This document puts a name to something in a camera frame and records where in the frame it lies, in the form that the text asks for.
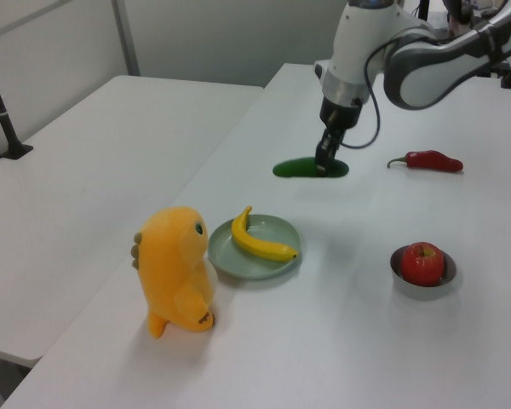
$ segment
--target green object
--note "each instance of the green object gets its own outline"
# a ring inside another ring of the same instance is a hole
[[[343,177],[348,173],[348,165],[335,159],[325,177]],[[316,172],[314,158],[292,159],[273,168],[273,174],[279,177],[321,177]]]
[[[275,262],[250,254],[233,239],[231,224],[223,223],[210,236],[208,258],[223,273],[240,279],[267,279],[301,264],[302,255],[289,262]],[[287,244],[301,254],[301,238],[286,220],[276,216],[250,215],[248,233],[258,239]]]
[[[404,156],[403,158],[396,158],[396,159],[392,159],[390,162],[388,162],[388,164],[386,165],[387,168],[390,167],[390,164],[392,164],[393,162],[403,162],[404,164],[407,163],[407,157]]]

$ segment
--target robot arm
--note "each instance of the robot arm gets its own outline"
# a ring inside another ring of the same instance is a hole
[[[510,55],[511,1],[496,17],[446,45],[413,43],[397,49],[384,66],[384,90],[398,107],[423,109]]]
[[[511,0],[492,20],[440,44],[426,22],[394,0],[348,0],[327,70],[316,66],[324,100],[325,131],[316,165],[325,176],[345,132],[358,122],[370,87],[384,73],[388,99],[405,109],[423,109],[444,98],[479,70],[511,55]]]

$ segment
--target red chili pepper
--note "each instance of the red chili pepper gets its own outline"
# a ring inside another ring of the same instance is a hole
[[[437,151],[409,152],[403,158],[392,159],[388,162],[388,168],[392,162],[405,162],[408,168],[433,169],[444,172],[459,172],[463,169],[462,162]]]

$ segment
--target pepper stem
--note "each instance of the pepper stem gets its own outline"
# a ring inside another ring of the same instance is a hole
[[[396,158],[396,159],[392,159],[390,162],[388,162],[388,164],[386,165],[387,168],[390,167],[390,164],[392,162],[404,162],[404,163],[407,163],[407,157],[404,156],[403,158]]]

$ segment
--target white wall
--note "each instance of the white wall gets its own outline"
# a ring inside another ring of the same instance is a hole
[[[8,31],[12,26],[30,19],[36,14],[43,14],[53,5],[59,6],[68,0],[31,0],[20,2],[19,0],[0,0],[0,32]]]
[[[126,73],[111,0],[71,0],[0,36],[0,92],[22,141]]]
[[[346,0],[124,0],[141,75],[265,86],[331,56]]]

